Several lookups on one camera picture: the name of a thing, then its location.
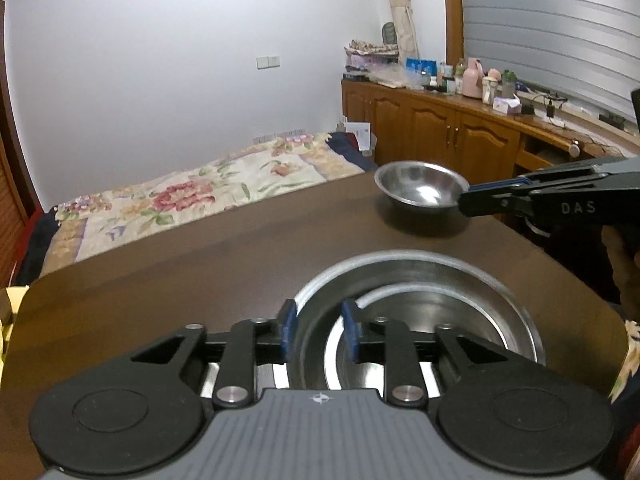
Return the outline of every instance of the wooden table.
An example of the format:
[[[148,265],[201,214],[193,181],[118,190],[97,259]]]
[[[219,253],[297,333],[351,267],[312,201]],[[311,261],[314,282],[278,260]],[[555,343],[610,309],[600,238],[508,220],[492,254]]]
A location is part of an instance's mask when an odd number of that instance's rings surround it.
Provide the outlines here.
[[[491,273],[532,315],[550,368],[603,392],[612,386],[625,329],[584,284],[494,218],[438,225],[407,216],[362,174],[192,222],[38,280],[2,377],[0,474],[42,472],[27,420],[54,382],[182,324],[221,331],[272,316],[325,268],[397,248],[450,254]]]

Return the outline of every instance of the curtain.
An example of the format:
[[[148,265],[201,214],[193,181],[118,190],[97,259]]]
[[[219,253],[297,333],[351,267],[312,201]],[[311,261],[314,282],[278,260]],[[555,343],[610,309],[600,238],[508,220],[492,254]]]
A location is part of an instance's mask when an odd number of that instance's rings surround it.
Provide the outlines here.
[[[391,15],[398,35],[398,49],[400,51],[400,63],[410,58],[418,59],[418,46],[415,41],[415,26],[411,0],[389,0]]]

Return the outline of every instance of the paper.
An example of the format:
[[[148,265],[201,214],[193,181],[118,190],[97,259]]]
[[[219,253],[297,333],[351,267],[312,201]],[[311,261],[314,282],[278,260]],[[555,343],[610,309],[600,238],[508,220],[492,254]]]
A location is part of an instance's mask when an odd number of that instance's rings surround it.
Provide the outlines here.
[[[344,129],[356,136],[358,149],[366,152],[371,149],[371,124],[370,123],[344,123]]]

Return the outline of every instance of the floral blanket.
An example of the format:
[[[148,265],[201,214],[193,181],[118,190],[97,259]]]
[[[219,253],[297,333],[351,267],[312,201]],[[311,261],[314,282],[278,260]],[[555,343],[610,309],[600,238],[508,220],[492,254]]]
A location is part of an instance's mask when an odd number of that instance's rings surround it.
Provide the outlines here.
[[[361,173],[329,148],[329,137],[272,140],[191,171],[60,204],[42,274],[226,209]]]

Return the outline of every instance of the small stainless steel bowl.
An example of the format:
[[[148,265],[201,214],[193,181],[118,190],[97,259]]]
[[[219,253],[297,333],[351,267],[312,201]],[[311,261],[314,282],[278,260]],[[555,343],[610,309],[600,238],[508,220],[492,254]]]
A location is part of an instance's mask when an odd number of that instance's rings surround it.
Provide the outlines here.
[[[375,180],[393,202],[421,213],[457,207],[460,195],[469,189],[469,183],[455,171],[418,160],[380,166]]]

